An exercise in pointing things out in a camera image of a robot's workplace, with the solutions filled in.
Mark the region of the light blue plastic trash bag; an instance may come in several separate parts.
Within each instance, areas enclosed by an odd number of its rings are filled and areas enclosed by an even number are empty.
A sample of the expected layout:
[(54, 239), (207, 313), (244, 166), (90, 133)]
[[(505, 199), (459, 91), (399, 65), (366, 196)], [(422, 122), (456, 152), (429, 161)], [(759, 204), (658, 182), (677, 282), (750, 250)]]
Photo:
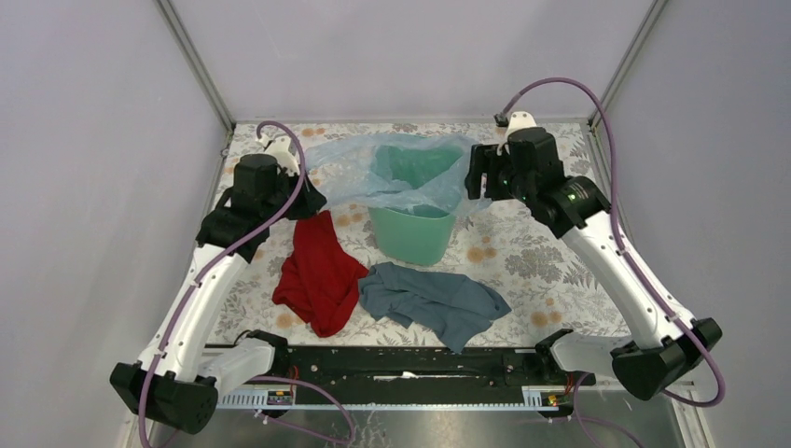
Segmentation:
[(307, 168), (328, 207), (358, 203), (467, 217), (492, 204), (469, 199), (465, 187), (476, 143), (458, 133), (356, 135), (308, 149)]

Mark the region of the green plastic trash bin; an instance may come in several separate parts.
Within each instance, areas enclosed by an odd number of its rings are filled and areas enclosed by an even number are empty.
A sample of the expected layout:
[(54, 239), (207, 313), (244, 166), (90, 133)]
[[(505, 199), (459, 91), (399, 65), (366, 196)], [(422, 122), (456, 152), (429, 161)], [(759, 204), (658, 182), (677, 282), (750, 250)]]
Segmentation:
[(385, 186), (369, 214), (384, 255), (421, 266), (442, 259), (462, 201), (462, 156), (453, 145), (377, 150), (372, 173)]

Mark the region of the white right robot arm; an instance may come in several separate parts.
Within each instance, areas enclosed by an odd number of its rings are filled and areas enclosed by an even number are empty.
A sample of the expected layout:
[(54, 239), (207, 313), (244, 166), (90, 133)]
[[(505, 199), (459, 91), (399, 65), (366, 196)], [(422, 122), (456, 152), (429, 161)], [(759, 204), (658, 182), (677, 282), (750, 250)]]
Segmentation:
[(629, 247), (595, 183), (563, 170), (555, 137), (542, 127), (517, 130), (503, 146), (471, 147), (465, 188), (472, 200), (517, 200), (568, 246), (620, 311), (626, 337), (558, 330), (535, 347), (544, 383), (572, 371), (615, 377), (649, 400), (695, 369), (722, 337), (711, 317), (698, 319), (662, 287)]

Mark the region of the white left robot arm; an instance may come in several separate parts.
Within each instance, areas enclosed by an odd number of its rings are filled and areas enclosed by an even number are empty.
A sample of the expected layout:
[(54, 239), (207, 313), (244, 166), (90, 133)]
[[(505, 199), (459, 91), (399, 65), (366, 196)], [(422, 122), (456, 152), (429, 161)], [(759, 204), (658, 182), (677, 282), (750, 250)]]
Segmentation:
[(285, 340), (269, 333), (255, 333), (212, 360), (202, 353), (223, 301), (269, 237), (270, 225), (313, 217), (325, 202), (290, 151), (240, 159), (232, 186), (201, 223), (197, 265), (166, 318), (137, 360), (118, 363), (110, 374), (132, 413), (197, 434), (238, 386), (256, 376), (269, 384), (286, 377)]

